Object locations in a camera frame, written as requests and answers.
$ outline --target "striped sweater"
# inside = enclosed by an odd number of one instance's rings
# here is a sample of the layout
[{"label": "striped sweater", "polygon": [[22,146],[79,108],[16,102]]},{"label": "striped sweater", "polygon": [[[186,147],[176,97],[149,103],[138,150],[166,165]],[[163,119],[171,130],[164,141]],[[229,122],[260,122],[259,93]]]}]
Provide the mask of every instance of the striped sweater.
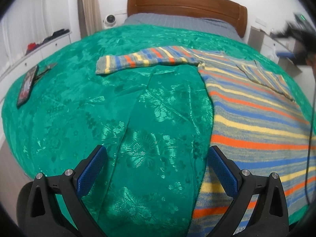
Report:
[{"label": "striped sweater", "polygon": [[[268,176],[277,172],[285,191],[289,215],[302,208],[306,204],[304,180],[310,124],[293,100],[282,76],[263,70],[257,61],[176,46],[101,57],[96,73],[184,63],[198,67],[214,104],[210,145],[217,145],[239,168],[248,169],[255,175]],[[308,179],[310,196],[316,180],[315,169],[312,152]],[[252,197],[237,231],[247,225],[256,199],[256,196]],[[188,237],[206,236],[231,201],[207,165]]]}]

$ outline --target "wooden floor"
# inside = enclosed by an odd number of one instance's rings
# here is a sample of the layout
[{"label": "wooden floor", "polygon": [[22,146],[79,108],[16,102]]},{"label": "wooden floor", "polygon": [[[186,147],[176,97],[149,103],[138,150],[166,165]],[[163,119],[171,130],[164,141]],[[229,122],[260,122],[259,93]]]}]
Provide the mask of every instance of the wooden floor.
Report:
[{"label": "wooden floor", "polygon": [[0,149],[0,202],[15,223],[17,223],[16,201],[19,192],[30,181],[5,141]]}]

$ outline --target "person's hand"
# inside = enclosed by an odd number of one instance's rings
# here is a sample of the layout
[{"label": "person's hand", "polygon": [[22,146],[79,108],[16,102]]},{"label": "person's hand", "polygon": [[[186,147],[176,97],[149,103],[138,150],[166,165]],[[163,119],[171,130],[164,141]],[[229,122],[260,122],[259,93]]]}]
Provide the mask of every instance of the person's hand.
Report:
[{"label": "person's hand", "polygon": [[314,78],[316,80],[316,54],[313,55],[313,60],[306,59],[307,65],[311,66],[313,69]]}]

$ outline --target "gray bed sheet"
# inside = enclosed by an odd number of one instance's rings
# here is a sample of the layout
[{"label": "gray bed sheet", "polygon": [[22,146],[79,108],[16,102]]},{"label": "gray bed sheet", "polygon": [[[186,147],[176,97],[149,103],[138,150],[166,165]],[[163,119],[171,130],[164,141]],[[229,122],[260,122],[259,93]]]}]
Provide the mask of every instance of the gray bed sheet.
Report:
[{"label": "gray bed sheet", "polygon": [[243,42],[235,28],[229,23],[216,19],[197,19],[185,16],[163,15],[155,13],[138,13],[129,16],[124,25],[151,24],[155,26],[184,28],[224,36]]}]

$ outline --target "black cable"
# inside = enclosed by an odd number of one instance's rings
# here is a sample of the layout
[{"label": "black cable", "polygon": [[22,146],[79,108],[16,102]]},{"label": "black cable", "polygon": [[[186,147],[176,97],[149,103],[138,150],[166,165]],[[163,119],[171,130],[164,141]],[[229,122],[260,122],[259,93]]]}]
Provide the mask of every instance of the black cable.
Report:
[{"label": "black cable", "polygon": [[311,147],[312,147],[312,135],[313,135],[313,126],[314,126],[314,116],[315,116],[315,101],[316,101],[316,86],[314,90],[314,100],[313,100],[313,110],[312,110],[312,119],[311,119],[311,131],[309,132],[309,142],[308,142],[308,153],[307,153],[307,163],[306,163],[306,174],[305,174],[305,196],[307,204],[310,204],[308,193],[307,193],[307,180],[308,180],[308,169],[309,169],[309,159],[311,156]]}]

